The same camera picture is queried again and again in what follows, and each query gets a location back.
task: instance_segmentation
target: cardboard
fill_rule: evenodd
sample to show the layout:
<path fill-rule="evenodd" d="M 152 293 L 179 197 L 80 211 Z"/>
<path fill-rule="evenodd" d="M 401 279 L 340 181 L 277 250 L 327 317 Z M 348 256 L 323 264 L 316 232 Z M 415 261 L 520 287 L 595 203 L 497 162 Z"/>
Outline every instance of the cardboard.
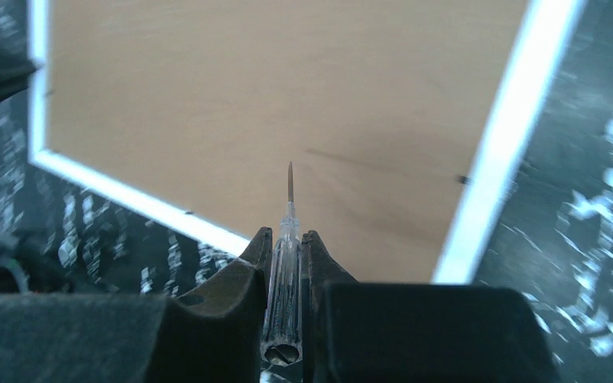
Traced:
<path fill-rule="evenodd" d="M 56 1 L 48 145 L 251 237 L 428 282 L 526 2 Z"/>

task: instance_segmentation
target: white frame edge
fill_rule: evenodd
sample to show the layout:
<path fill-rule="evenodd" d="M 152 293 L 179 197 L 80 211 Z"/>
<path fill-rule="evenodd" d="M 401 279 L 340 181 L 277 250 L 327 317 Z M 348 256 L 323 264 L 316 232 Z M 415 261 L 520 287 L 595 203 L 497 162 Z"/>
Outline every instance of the white frame edge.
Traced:
<path fill-rule="evenodd" d="M 484 247 L 543 105 L 553 74 L 585 0 L 531 0 L 500 83 L 495 103 L 453 224 L 433 273 L 433 283 L 473 280 Z M 49 0 L 30 0 L 29 55 L 42 64 L 30 86 L 29 161 L 107 200 L 238 256 L 248 239 L 218 227 L 46 147 Z"/>
<path fill-rule="evenodd" d="M 432 283 L 473 281 L 586 0 L 532 0 Z"/>

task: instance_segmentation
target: brown board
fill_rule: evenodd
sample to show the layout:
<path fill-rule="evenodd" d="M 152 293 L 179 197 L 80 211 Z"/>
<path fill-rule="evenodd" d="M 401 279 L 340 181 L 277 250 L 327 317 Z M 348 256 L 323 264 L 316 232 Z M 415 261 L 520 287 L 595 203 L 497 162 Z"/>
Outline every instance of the brown board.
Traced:
<path fill-rule="evenodd" d="M 362 280 L 431 278 L 523 0 L 58 0 L 48 146 Z"/>

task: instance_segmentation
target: metal tip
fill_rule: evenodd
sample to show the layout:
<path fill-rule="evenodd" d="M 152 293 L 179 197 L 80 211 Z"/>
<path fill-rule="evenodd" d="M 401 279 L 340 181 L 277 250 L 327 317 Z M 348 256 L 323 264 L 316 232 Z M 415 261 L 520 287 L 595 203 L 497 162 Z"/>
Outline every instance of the metal tip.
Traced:
<path fill-rule="evenodd" d="M 292 188 L 292 161 L 287 166 L 287 201 L 295 201 L 295 190 Z"/>

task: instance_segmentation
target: white frame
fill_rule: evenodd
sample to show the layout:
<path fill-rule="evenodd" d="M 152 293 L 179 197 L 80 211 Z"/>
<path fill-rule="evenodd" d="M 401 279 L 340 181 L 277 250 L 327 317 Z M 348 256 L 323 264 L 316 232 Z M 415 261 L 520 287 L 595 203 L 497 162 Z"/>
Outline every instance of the white frame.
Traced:
<path fill-rule="evenodd" d="M 531 0 L 485 126 L 481 143 L 433 274 L 433 283 L 469 283 L 499 218 L 536 118 L 586 0 Z M 49 0 L 29 2 L 29 54 L 48 61 Z M 86 167 L 46 146 L 45 66 L 30 87 L 29 161 L 154 222 L 240 255 L 245 239 L 187 211 Z"/>

